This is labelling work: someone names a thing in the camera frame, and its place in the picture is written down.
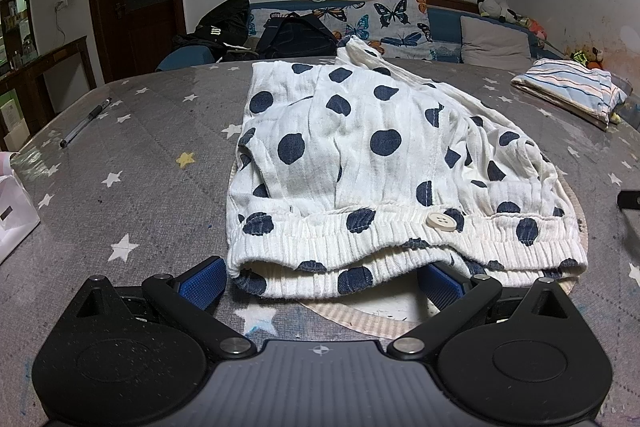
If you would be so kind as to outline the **round induction cooker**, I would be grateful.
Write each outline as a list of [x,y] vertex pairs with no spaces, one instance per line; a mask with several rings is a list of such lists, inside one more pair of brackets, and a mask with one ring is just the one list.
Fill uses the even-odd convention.
[[416,285],[416,273],[395,277],[367,291],[338,300],[299,303],[288,332],[295,339],[352,334],[390,338],[408,331],[437,309]]

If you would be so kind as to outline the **dark navy backpack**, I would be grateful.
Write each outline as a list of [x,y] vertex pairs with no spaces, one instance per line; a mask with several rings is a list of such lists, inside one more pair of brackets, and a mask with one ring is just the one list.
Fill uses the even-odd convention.
[[290,13],[265,23],[256,53],[261,58],[297,58],[334,55],[337,38],[312,14]]

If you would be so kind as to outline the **blue sofa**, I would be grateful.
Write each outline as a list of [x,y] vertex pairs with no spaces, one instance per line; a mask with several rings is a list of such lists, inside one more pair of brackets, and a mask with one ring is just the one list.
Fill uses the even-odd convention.
[[[304,16],[311,14],[315,8],[328,8],[335,6],[340,8],[355,3],[355,1],[328,0],[293,0],[271,3],[258,3],[250,5],[250,18],[248,19],[248,38],[242,46],[218,43],[202,40],[194,35],[194,31],[181,38],[175,51],[169,53],[157,66],[159,70],[180,69],[192,65],[212,64],[220,61],[234,62],[243,60],[257,60],[261,58],[256,53],[257,43],[262,36],[265,23],[271,17],[285,17],[290,13]],[[542,39],[534,32],[518,24],[503,24],[490,17],[481,17],[470,13],[433,8],[427,5],[428,19],[431,23],[431,34],[435,45],[437,62],[461,63],[462,35],[460,17],[468,16],[487,20],[494,24],[500,24],[511,29],[523,31],[528,35],[530,54],[533,61],[538,58],[553,58],[555,55],[544,50]],[[337,40],[337,48],[345,44],[350,38]]]

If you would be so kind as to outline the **white navy polka-dot garment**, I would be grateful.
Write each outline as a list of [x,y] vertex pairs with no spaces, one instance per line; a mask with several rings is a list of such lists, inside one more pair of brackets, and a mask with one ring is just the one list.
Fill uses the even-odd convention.
[[509,118],[350,38],[329,65],[258,62],[227,197],[249,294],[328,299],[433,262],[506,286],[587,270],[555,165]]

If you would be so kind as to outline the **dark wooden desk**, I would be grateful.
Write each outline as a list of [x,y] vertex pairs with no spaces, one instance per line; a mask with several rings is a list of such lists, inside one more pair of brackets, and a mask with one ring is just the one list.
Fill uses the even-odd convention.
[[1,76],[1,105],[12,98],[29,138],[98,87],[87,40],[74,39]]

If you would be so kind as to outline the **black pen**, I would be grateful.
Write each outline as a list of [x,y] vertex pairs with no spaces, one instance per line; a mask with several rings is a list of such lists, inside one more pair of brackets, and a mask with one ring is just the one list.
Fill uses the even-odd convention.
[[104,112],[105,109],[107,109],[108,106],[111,105],[111,101],[111,98],[106,98],[100,105],[97,105],[83,120],[79,121],[78,124],[76,124],[76,126],[73,127],[73,129],[70,130],[70,132],[68,132],[61,140],[60,147],[68,147],[70,145],[70,142],[72,142],[73,139],[75,139],[76,136],[82,130],[84,130],[85,127],[88,126],[88,124],[91,124],[96,118],[100,116],[101,113]]

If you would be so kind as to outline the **orange yellow toy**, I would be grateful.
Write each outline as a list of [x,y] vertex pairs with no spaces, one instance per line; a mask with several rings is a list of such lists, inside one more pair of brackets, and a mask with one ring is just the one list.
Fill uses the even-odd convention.
[[604,69],[603,52],[594,46],[573,51],[570,59],[588,69]]

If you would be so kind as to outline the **grey pillow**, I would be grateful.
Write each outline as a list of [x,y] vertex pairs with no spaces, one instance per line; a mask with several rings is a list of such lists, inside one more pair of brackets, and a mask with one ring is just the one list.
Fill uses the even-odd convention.
[[464,64],[524,72],[533,65],[528,35],[480,18],[460,17]]

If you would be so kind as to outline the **butterfly print pillow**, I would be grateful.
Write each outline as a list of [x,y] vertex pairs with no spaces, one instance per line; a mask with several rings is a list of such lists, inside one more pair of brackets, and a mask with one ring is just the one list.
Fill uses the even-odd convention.
[[311,14],[337,40],[358,37],[385,58],[436,60],[426,0],[369,0]]

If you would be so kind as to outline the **plush toy on sill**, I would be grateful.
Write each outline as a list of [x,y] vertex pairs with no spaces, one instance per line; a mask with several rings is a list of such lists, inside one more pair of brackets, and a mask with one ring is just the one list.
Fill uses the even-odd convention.
[[501,23],[518,24],[522,19],[505,1],[477,0],[476,4],[480,16],[490,17]]

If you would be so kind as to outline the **folded blue striped cloth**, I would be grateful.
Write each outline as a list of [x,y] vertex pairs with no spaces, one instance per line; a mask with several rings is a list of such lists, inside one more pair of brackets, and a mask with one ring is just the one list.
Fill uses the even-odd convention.
[[511,84],[602,130],[608,129],[614,110],[628,98],[607,70],[552,58],[535,61],[526,72],[514,76]]

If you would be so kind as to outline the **black bag on sofa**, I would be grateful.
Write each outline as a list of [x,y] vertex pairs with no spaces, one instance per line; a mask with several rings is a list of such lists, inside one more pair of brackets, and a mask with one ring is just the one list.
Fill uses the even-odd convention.
[[195,27],[202,40],[242,46],[248,38],[250,0],[226,0],[206,13]]

